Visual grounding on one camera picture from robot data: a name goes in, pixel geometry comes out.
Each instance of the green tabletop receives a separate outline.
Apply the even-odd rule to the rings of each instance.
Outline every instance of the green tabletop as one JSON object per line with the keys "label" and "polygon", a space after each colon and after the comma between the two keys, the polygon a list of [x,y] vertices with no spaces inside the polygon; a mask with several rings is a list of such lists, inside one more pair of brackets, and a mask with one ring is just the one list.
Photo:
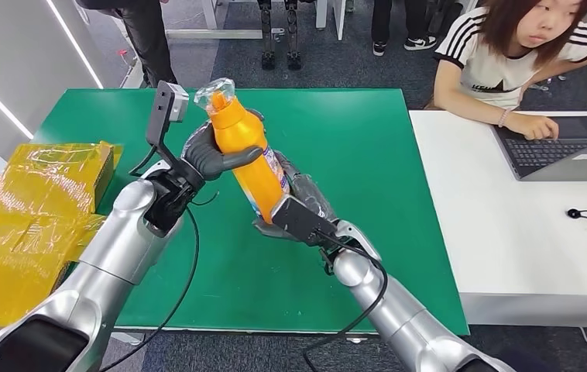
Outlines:
{"label": "green tabletop", "polygon": [[[245,107],[266,117],[269,144],[312,175],[340,218],[355,223],[398,278],[451,331],[469,332],[428,190],[410,117],[397,89],[246,89]],[[145,141],[154,90],[66,91],[35,143],[122,144],[124,153],[99,212],[134,178],[128,170]],[[192,102],[166,144],[179,153],[206,119]],[[191,289],[169,327],[187,329],[337,331],[359,307],[318,251],[268,239],[251,227],[254,214],[231,173],[207,183],[192,206],[200,226],[200,260]],[[156,327],[177,300],[191,265],[186,221],[159,262],[131,294],[117,326]],[[356,331],[372,332],[364,321]]]}

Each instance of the woman's hand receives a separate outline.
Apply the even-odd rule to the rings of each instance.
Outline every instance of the woman's hand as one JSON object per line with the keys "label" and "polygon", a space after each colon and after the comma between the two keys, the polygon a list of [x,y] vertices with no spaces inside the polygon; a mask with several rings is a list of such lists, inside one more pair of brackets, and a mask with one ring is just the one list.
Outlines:
{"label": "woman's hand", "polygon": [[546,116],[524,115],[511,112],[505,123],[506,128],[519,133],[527,140],[558,138],[558,124]]}

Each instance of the black pants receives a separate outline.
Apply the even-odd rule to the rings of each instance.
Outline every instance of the black pants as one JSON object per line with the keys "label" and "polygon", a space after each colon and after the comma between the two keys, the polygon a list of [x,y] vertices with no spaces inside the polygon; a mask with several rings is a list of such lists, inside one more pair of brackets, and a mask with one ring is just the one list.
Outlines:
{"label": "black pants", "polygon": [[176,84],[159,0],[140,0],[115,11],[125,23],[129,39],[143,64],[143,80],[152,88],[156,88],[160,80]]}
{"label": "black pants", "polygon": [[[425,37],[427,0],[405,1],[405,26],[407,37],[419,39]],[[371,39],[373,42],[386,43],[390,39],[390,17],[392,0],[374,0],[373,18],[371,20]]]}

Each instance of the laptop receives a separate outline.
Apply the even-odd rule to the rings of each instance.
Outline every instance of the laptop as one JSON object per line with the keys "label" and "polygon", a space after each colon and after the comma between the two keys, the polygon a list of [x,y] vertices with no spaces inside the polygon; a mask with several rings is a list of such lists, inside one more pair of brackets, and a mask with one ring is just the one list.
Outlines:
{"label": "laptop", "polygon": [[587,181],[587,116],[551,117],[557,140],[526,140],[508,128],[494,126],[495,137],[520,181]]}

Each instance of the plastic wrap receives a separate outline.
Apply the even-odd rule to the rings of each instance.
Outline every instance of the plastic wrap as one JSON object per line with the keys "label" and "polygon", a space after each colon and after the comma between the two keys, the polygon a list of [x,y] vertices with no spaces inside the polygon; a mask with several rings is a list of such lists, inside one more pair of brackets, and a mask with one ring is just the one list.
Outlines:
{"label": "plastic wrap", "polygon": [[0,175],[0,213],[89,215],[111,180],[113,158],[107,143],[20,145]]}
{"label": "plastic wrap", "polygon": [[107,143],[18,146],[0,175],[0,327],[38,305],[105,217],[92,215],[120,148]]}
{"label": "plastic wrap", "polygon": [[50,294],[104,218],[0,215],[0,327]]}

